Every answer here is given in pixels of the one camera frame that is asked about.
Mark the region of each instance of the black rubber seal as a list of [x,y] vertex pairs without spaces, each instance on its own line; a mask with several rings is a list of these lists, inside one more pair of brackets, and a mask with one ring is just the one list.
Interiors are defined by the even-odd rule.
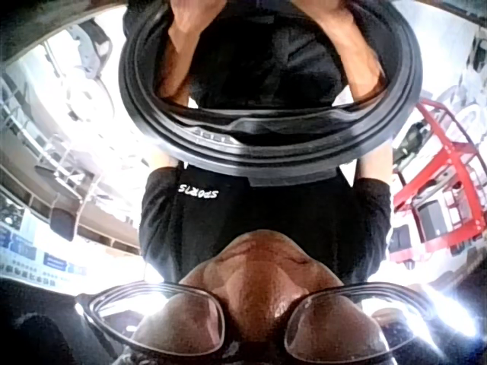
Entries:
[[[214,110],[161,100],[154,93],[155,72],[173,15],[166,2],[156,2],[131,29],[123,50],[119,79],[126,109],[138,128],[171,155],[217,173],[270,180],[319,176],[359,158],[399,132],[407,120],[419,100],[422,61],[415,34],[391,3],[350,4],[388,80],[387,89],[367,106]],[[304,16],[288,2],[276,7],[288,16]],[[305,127],[297,130],[296,125]],[[241,138],[286,136],[283,140],[289,141],[296,134],[297,143],[270,146]]]

